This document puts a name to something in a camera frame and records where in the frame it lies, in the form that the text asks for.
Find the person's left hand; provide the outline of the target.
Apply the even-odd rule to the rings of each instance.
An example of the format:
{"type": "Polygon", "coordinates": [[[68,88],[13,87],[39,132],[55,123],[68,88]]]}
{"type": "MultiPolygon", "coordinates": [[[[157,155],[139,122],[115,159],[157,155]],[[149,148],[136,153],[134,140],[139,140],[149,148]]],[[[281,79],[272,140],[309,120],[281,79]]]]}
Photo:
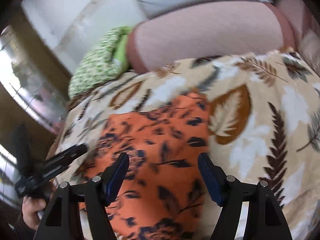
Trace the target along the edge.
{"type": "Polygon", "coordinates": [[[45,209],[47,203],[44,199],[35,199],[29,196],[23,198],[22,217],[25,224],[32,230],[37,230],[40,224],[38,212],[45,209]]]}

